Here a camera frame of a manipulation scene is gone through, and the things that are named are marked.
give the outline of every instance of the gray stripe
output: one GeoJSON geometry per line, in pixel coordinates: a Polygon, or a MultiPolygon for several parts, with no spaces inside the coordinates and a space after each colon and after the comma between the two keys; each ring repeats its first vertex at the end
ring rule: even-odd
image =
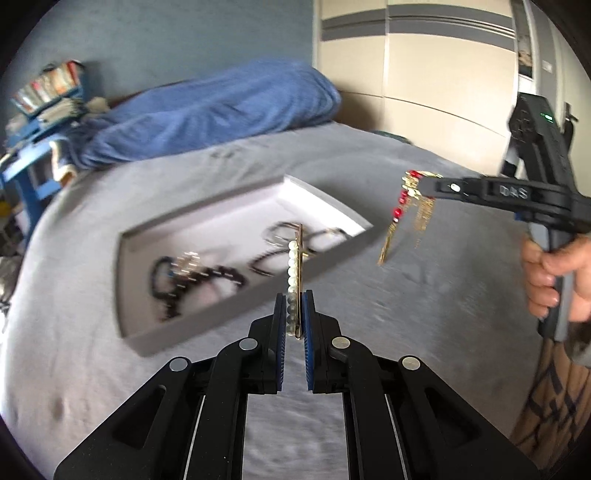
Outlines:
{"type": "Polygon", "coordinates": [[[450,25],[460,25],[462,27],[475,28],[477,30],[484,30],[487,32],[494,33],[496,35],[502,35],[507,38],[515,38],[515,32],[505,27],[499,27],[498,25],[485,24],[476,22],[473,20],[466,20],[464,18],[443,18],[443,17],[395,17],[390,19],[392,22],[431,22],[431,23],[445,23],[450,25]]]}
{"type": "Polygon", "coordinates": [[[548,103],[552,107],[552,111],[556,111],[556,53],[554,52],[554,39],[552,38],[552,31],[550,30],[550,20],[546,14],[542,12],[537,6],[531,4],[531,9],[534,14],[535,30],[538,37],[538,48],[540,51],[540,58],[538,62],[537,72],[540,75],[540,91],[538,95],[546,97],[548,103]],[[542,61],[545,60],[552,65],[552,73],[547,72],[542,68],[542,61]]]}
{"type": "Polygon", "coordinates": [[[349,15],[341,15],[340,17],[327,18],[322,21],[322,29],[343,27],[344,25],[352,25],[356,23],[366,23],[375,21],[386,21],[386,9],[367,10],[365,12],[357,12],[349,15]]]}
{"type": "Polygon", "coordinates": [[[369,22],[364,24],[346,25],[322,31],[322,40],[338,40],[352,37],[376,37],[386,34],[386,22],[369,22]]]}
{"type": "Polygon", "coordinates": [[[390,17],[441,17],[441,18],[462,18],[464,20],[475,20],[490,25],[509,28],[513,30],[513,21],[506,15],[487,12],[477,8],[457,7],[455,5],[436,4],[406,4],[389,5],[388,15],[390,17]]]}
{"type": "Polygon", "coordinates": [[[396,20],[390,21],[390,33],[416,33],[424,35],[439,35],[442,37],[461,38],[505,50],[515,51],[515,40],[511,37],[491,30],[473,28],[456,22],[438,20],[396,20]]]}

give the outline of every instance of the bracelet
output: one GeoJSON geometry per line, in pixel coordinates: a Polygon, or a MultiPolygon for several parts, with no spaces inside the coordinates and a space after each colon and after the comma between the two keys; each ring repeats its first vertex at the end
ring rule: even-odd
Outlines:
{"type": "Polygon", "coordinates": [[[156,260],[150,273],[150,293],[155,299],[164,302],[165,320],[167,320],[179,315],[178,304],[191,288],[214,278],[225,278],[234,283],[238,289],[247,284],[246,277],[236,268],[223,265],[218,265],[215,268],[204,267],[197,254],[188,252],[176,260],[173,260],[172,257],[161,257],[156,260]],[[167,277],[174,283],[173,288],[169,291],[158,291],[156,288],[156,277],[163,265],[167,265],[167,277]]]}
{"type": "Polygon", "coordinates": [[[287,238],[281,235],[277,235],[275,232],[279,228],[290,228],[292,230],[297,230],[300,227],[300,225],[300,223],[295,222],[277,222],[274,225],[271,225],[263,232],[263,240],[272,247],[287,248],[287,245],[289,245],[293,238],[287,238]]]}
{"type": "MultiPolygon", "coordinates": [[[[279,245],[285,248],[281,248],[278,250],[270,250],[268,252],[265,252],[255,258],[253,258],[252,260],[250,260],[250,262],[248,262],[246,264],[246,266],[248,267],[248,269],[250,271],[252,271],[253,273],[256,273],[257,275],[261,275],[263,277],[274,277],[276,274],[274,274],[273,272],[270,272],[268,270],[265,270],[263,268],[260,268],[258,266],[258,264],[260,264],[261,262],[264,262],[265,260],[274,257],[276,255],[285,255],[285,254],[289,254],[290,249],[288,248],[288,245],[291,241],[293,241],[292,239],[288,239],[285,237],[281,237],[279,235],[274,235],[275,238],[281,239],[281,240],[285,240],[286,243],[285,245],[281,245],[278,242],[276,243],[271,243],[271,241],[269,241],[269,233],[273,233],[277,228],[279,228],[280,226],[284,226],[284,227],[292,227],[295,226],[296,229],[299,226],[299,224],[296,223],[291,223],[291,222],[280,222],[280,223],[276,223],[275,225],[273,225],[272,227],[268,228],[267,230],[265,230],[265,233],[263,235],[263,238],[265,239],[265,241],[273,246],[279,245]]],[[[334,235],[343,235],[345,237],[345,239],[349,239],[351,238],[351,236],[345,232],[342,228],[327,228],[324,230],[318,230],[317,232],[312,232],[309,233],[308,235],[303,235],[303,241],[305,242],[309,242],[311,239],[313,238],[317,238],[319,236],[322,235],[327,235],[327,234],[334,234],[334,235]]],[[[305,246],[302,250],[302,257],[311,257],[312,255],[316,255],[318,253],[321,253],[321,251],[310,248],[308,246],[305,246]]]]}

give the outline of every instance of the gray bed sheet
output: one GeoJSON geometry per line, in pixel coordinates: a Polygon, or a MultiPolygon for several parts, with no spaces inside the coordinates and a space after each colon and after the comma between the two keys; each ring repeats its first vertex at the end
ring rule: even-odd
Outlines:
{"type": "MultiPolygon", "coordinates": [[[[59,462],[175,355],[215,356],[272,311],[272,299],[149,358],[118,338],[118,234],[236,186],[287,173],[386,229],[405,170],[471,172],[433,153],[338,124],[256,137],[92,173],[46,210],[27,251],[1,349],[0,413],[33,464],[59,462]]],[[[512,215],[439,201],[418,248],[402,222],[384,267],[383,236],[306,285],[317,309],[374,354],[417,355],[505,435],[540,348],[521,287],[512,215]]],[[[339,395],[306,391],[303,346],[288,338],[284,391],[252,395],[245,479],[346,479],[339,395]]]]}

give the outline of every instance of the metal screw head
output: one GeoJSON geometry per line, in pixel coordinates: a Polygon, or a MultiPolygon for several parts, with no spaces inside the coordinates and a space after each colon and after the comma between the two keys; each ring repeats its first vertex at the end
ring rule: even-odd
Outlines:
{"type": "Polygon", "coordinates": [[[407,356],[402,359],[402,366],[407,370],[417,370],[421,366],[421,362],[418,358],[413,356],[407,356]]]}
{"type": "Polygon", "coordinates": [[[173,358],[168,364],[168,367],[173,372],[182,372],[185,368],[188,367],[188,365],[189,362],[187,362],[184,358],[173,358]]]}
{"type": "Polygon", "coordinates": [[[258,342],[254,338],[250,337],[243,338],[238,344],[242,350],[254,350],[257,345],[258,342]]]}
{"type": "Polygon", "coordinates": [[[348,338],[345,337],[335,337],[333,338],[332,344],[335,348],[343,349],[351,345],[351,342],[348,338]]]}

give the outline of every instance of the jewelry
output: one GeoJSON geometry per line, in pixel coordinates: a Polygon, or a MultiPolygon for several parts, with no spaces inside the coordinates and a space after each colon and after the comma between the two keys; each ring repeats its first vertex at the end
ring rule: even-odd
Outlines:
{"type": "Polygon", "coordinates": [[[303,256],[303,228],[300,225],[295,233],[295,240],[289,243],[287,274],[287,320],[285,332],[287,335],[301,338],[301,266],[303,256]]]}
{"type": "Polygon", "coordinates": [[[262,275],[263,277],[274,277],[275,276],[274,273],[269,272],[267,270],[263,270],[262,268],[259,268],[256,265],[259,264],[260,262],[266,260],[267,258],[271,258],[276,255],[288,254],[289,252],[290,252],[290,250],[288,248],[283,248],[281,250],[270,250],[268,252],[265,252],[265,253],[259,255],[258,257],[253,258],[252,260],[250,260],[250,262],[248,262],[246,264],[246,266],[250,269],[250,271],[252,271],[258,275],[262,275]]]}
{"type": "MultiPolygon", "coordinates": [[[[398,198],[398,206],[392,211],[392,222],[388,227],[386,241],[384,242],[384,246],[382,247],[382,251],[379,255],[378,265],[383,265],[386,261],[386,256],[388,255],[390,243],[392,241],[392,237],[394,236],[394,232],[396,231],[398,222],[410,206],[418,204],[418,212],[414,221],[415,230],[419,231],[419,233],[422,233],[427,228],[427,224],[433,215],[435,199],[424,197],[421,195],[421,192],[419,192],[417,188],[418,182],[423,177],[441,178],[441,175],[431,173],[429,171],[410,170],[406,172],[405,176],[402,178],[402,190],[400,191],[400,197],[398,198]]],[[[420,240],[421,238],[419,237],[415,247],[418,246],[420,240]]]]}
{"type": "Polygon", "coordinates": [[[284,236],[277,235],[275,232],[279,230],[279,228],[290,228],[292,230],[297,230],[300,225],[300,223],[295,222],[277,222],[275,225],[271,225],[267,230],[265,230],[262,237],[265,242],[267,242],[272,247],[287,247],[293,238],[286,238],[284,236]]]}
{"type": "Polygon", "coordinates": [[[179,315],[178,304],[183,296],[193,287],[201,285],[213,278],[226,278],[238,289],[246,285],[246,277],[235,268],[218,265],[215,268],[204,267],[199,256],[194,252],[187,252],[174,260],[172,257],[161,257],[152,266],[150,273],[150,293],[157,300],[162,300],[166,307],[164,320],[179,315]],[[168,279],[173,283],[169,291],[158,291],[156,277],[167,266],[168,279]]]}
{"type": "Polygon", "coordinates": [[[312,240],[313,238],[318,238],[322,235],[342,235],[343,237],[345,237],[345,240],[348,240],[349,238],[351,238],[351,236],[347,232],[345,232],[342,228],[326,228],[324,230],[318,230],[317,232],[312,232],[308,235],[303,236],[303,242],[308,244],[304,248],[304,252],[307,252],[307,253],[313,254],[313,255],[320,253],[320,251],[318,251],[314,248],[311,248],[309,246],[309,243],[310,243],[310,240],[312,240]]]}
{"type": "MultiPolygon", "coordinates": [[[[301,237],[302,237],[303,241],[306,241],[306,242],[312,240],[313,238],[318,238],[319,236],[327,235],[327,234],[342,235],[345,237],[345,239],[351,238],[351,236],[341,228],[326,228],[324,230],[318,230],[317,232],[312,232],[312,233],[309,233],[308,235],[304,235],[303,232],[305,231],[306,228],[302,224],[294,223],[294,222],[278,222],[275,225],[269,227],[267,230],[265,230],[265,232],[263,233],[263,239],[269,245],[272,245],[274,247],[284,247],[284,248],[280,248],[279,250],[269,250],[268,252],[265,252],[255,258],[253,258],[252,260],[250,260],[250,262],[248,262],[246,264],[246,266],[249,268],[250,271],[252,271],[258,275],[262,275],[263,277],[274,277],[276,275],[273,272],[270,272],[268,270],[260,268],[258,266],[258,264],[260,264],[261,262],[264,262],[265,260],[267,260],[271,257],[274,257],[276,255],[284,255],[284,254],[290,253],[290,249],[288,246],[289,246],[290,242],[293,241],[293,239],[286,238],[284,236],[279,236],[275,233],[275,231],[281,227],[294,228],[294,230],[296,230],[296,231],[298,231],[299,228],[301,227],[301,230],[302,230],[301,237]]],[[[310,247],[302,247],[301,254],[302,254],[302,257],[304,257],[304,258],[310,257],[312,255],[316,255],[318,253],[320,253],[319,250],[315,250],[310,247]]]]}

